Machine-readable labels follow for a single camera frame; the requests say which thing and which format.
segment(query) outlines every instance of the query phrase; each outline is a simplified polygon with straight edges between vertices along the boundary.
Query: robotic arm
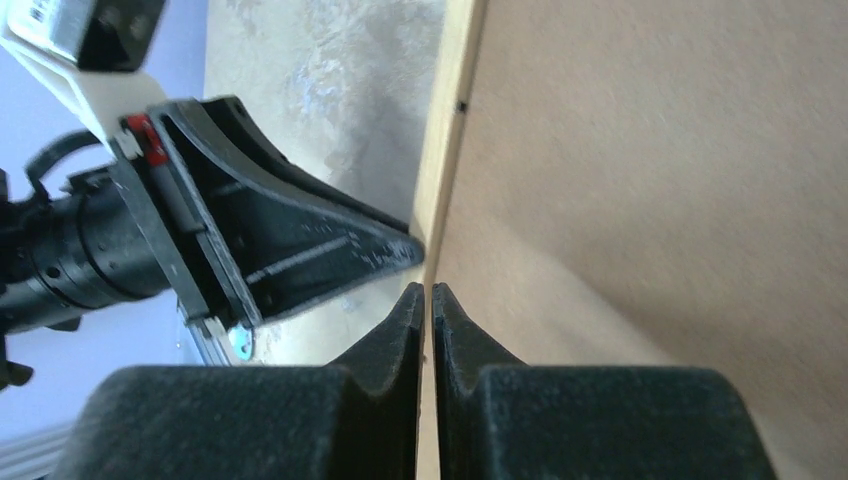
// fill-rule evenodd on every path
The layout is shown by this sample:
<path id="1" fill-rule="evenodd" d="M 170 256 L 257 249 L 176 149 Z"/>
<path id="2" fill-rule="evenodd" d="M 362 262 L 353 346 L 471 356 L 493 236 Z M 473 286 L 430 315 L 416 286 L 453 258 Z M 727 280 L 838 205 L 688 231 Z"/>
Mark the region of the robotic arm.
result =
<path id="1" fill-rule="evenodd" d="M 30 198 L 0 182 L 2 335 L 73 331 L 168 288 L 207 335 L 255 328 L 423 260 L 406 225 L 290 163 L 238 98 L 168 100 L 139 71 L 163 7 L 0 3 L 0 44 L 85 126 L 28 164 Z M 44 175 L 97 144 L 114 161 L 51 198 Z M 0 388 L 26 383 L 32 370 L 0 354 Z"/>

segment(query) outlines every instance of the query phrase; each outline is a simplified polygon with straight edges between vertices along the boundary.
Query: lavender wall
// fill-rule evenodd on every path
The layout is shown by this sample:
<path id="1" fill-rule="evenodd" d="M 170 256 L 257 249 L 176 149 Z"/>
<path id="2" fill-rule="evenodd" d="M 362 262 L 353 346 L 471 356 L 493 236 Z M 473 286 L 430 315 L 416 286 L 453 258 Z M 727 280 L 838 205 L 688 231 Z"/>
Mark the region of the lavender wall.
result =
<path id="1" fill-rule="evenodd" d="M 171 97 L 202 95 L 206 11 L 206 1 L 171 1 L 164 14 L 145 69 Z M 29 192 L 24 162 L 82 125 L 5 50 L 0 78 L 0 166 L 9 174 L 12 198 L 19 199 Z M 56 192 L 68 173 L 108 160 L 102 149 L 82 153 L 45 184 Z M 10 358 L 36 371 L 25 387 L 0 393 L 0 442 L 73 421 L 91 391 L 121 367 L 194 361 L 186 338 L 172 292 L 88 315 L 75 333 L 41 329 L 9 337 Z"/>

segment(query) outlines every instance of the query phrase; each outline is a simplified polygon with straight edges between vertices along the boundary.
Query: wooden board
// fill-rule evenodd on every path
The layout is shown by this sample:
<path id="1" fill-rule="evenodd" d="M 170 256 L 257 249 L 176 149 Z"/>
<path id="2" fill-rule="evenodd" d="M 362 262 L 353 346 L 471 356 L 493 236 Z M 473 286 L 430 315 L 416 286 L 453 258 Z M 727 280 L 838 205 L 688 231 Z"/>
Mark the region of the wooden board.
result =
<path id="1" fill-rule="evenodd" d="M 436 280 L 529 362 L 716 368 L 782 477 L 840 478 L 845 25 L 836 0 L 490 0 Z"/>
<path id="2" fill-rule="evenodd" d="M 465 124 L 471 79 L 479 44 L 486 0 L 450 0 L 445 3 L 439 58 L 424 136 L 424 148 L 413 201 L 410 231 L 425 246 L 424 264 L 403 276 L 402 283 L 433 284 L 439 258 L 445 213 L 453 184 L 459 144 Z M 421 479 L 439 478 L 438 431 L 436 426 L 436 385 L 430 335 L 430 305 L 426 311 L 422 369 L 421 410 L 418 428 L 418 471 Z"/>

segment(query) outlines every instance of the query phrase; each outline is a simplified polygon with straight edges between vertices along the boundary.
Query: red clip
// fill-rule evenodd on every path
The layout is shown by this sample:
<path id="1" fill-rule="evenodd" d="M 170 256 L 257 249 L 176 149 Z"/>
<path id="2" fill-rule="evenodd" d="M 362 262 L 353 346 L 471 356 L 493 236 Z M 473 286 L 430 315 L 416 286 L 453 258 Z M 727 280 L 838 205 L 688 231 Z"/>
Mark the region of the red clip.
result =
<path id="1" fill-rule="evenodd" d="M 143 135 L 147 139 L 147 145 L 144 148 L 144 158 L 151 167 L 158 167 L 168 162 L 168 154 L 165 153 L 165 147 L 162 145 L 162 139 L 150 123 L 150 117 L 141 113 L 138 115 L 130 115 L 127 117 L 127 126 L 137 135 Z"/>

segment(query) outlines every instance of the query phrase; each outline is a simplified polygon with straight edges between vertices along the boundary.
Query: wooden edge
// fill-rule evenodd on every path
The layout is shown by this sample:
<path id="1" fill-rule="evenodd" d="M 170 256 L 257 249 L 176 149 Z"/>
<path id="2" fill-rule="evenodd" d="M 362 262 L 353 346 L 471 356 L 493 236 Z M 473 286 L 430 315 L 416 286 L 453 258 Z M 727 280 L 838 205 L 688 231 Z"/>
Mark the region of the wooden edge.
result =
<path id="1" fill-rule="evenodd" d="M 403 276 L 401 285 L 403 288 L 410 282 L 421 283 L 426 295 L 416 454 L 416 478 L 423 480 L 440 478 L 436 382 L 433 362 L 427 361 L 433 358 L 430 298 L 487 3 L 488 0 L 445 2 L 442 39 L 410 221 L 410 233 L 424 244 L 426 257 L 422 266 Z"/>
<path id="2" fill-rule="evenodd" d="M 403 285 L 418 282 L 429 289 L 435 278 L 487 3 L 488 0 L 445 2 L 409 227 L 410 233 L 424 243 L 426 258 L 422 266 L 404 275 Z"/>

